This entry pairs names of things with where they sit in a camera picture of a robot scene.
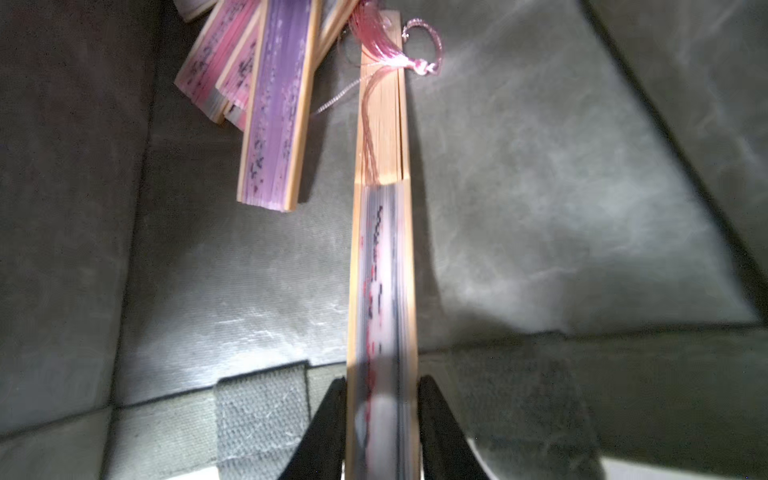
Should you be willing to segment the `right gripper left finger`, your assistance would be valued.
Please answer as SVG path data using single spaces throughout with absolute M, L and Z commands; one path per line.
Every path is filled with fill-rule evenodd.
M 339 480 L 342 477 L 346 397 L 346 379 L 334 379 L 279 480 Z

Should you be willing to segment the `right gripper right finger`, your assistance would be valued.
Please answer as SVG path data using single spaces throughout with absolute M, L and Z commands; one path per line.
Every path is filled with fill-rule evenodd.
M 418 382 L 418 418 L 426 480 L 489 479 L 430 375 Z

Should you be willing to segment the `olive green tote bag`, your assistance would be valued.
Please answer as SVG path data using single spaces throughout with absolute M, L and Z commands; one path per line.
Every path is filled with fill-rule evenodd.
M 767 475 L 767 5 L 396 1 L 421 369 L 494 479 Z M 357 100 L 300 206 L 170 1 L 1 5 L 1 475 L 274 479 L 347 356 Z

